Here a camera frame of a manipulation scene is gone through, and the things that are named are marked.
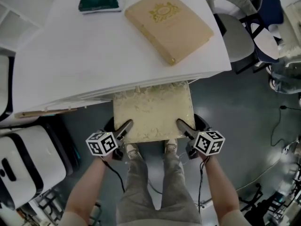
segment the white table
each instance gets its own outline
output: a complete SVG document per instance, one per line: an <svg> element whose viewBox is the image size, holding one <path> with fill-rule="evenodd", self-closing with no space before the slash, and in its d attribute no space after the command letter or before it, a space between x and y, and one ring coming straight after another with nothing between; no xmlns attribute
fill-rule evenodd
<svg viewBox="0 0 301 226"><path fill-rule="evenodd" d="M175 66L161 58L124 12L82 15L79 1L55 0L45 28L17 51L15 113L97 104L135 86L206 78L231 69L206 0L181 1L211 27L214 37ZM128 7L139 0L125 1Z"/></svg>

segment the brown box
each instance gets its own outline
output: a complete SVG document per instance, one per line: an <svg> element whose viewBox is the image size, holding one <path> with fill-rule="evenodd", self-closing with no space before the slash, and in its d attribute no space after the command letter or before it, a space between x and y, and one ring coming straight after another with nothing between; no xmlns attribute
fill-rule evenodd
<svg viewBox="0 0 301 226"><path fill-rule="evenodd" d="M171 65L213 36L209 26L180 0L141 0L127 8L125 16Z"/></svg>

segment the forearm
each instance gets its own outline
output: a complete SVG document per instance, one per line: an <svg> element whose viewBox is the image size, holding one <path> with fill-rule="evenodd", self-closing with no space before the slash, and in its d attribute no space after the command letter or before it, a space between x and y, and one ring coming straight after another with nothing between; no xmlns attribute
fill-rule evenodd
<svg viewBox="0 0 301 226"><path fill-rule="evenodd" d="M214 156L207 162L206 172L214 209L220 222L228 212L239 209L238 195Z"/></svg>
<svg viewBox="0 0 301 226"><path fill-rule="evenodd" d="M103 161L98 157L95 158L71 191L67 201L65 211L78 214L87 225L89 225L89 217L99 195L105 168Z"/></svg>

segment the floor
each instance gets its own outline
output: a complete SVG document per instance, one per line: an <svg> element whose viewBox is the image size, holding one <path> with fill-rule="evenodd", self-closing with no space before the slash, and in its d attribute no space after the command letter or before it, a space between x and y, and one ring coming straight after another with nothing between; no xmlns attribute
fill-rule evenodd
<svg viewBox="0 0 301 226"><path fill-rule="evenodd" d="M218 160L236 189L239 189L269 169L250 185L240 189L238 194L243 198L252 196L255 184L260 182L264 197L268 198L281 188L287 190L296 167L292 153L281 156L283 144L270 146L272 128L278 121L280 105L298 108L297 95L283 95L272 91L268 85L268 74L265 70L253 74L246 71L240 75L234 72L223 72L214 77L201 79L191 84L191 96L194 112L203 117L208 124L225 136L226 141ZM293 110L282 110L282 119L277 127L273 142L279 138L294 140L301 132L301 113ZM85 144L86 138L97 129L103 128L113 116L112 104L94 105L88 109L62 115L81 156L82 164L78 172L66 178L60 187L67 199L72 187L91 163ZM187 139L180 139L178 154L184 164L186 185L191 196L197 202L200 181L200 159L189 161L185 152ZM139 145L149 167L149 178L153 186L161 191L163 180L163 163L161 159L162 142ZM112 163L124 181L127 174L127 162ZM156 208L160 208L161 195L150 189ZM116 225L116 203L122 196L119 179L111 171L107 171L100 192L103 207L102 224ZM205 175L201 191L201 201L211 198ZM202 210L203 225L218 225L215 211L210 206Z"/></svg>

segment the gold emblem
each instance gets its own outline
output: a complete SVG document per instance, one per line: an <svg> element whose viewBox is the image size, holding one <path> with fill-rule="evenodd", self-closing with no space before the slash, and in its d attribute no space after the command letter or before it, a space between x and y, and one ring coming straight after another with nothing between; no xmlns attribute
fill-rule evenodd
<svg viewBox="0 0 301 226"><path fill-rule="evenodd" d="M166 5L163 3L156 4L152 11L149 13L152 15L152 18L156 23L162 22L169 17L172 17L174 14L180 12L181 9L178 8L176 5L167 2Z"/></svg>

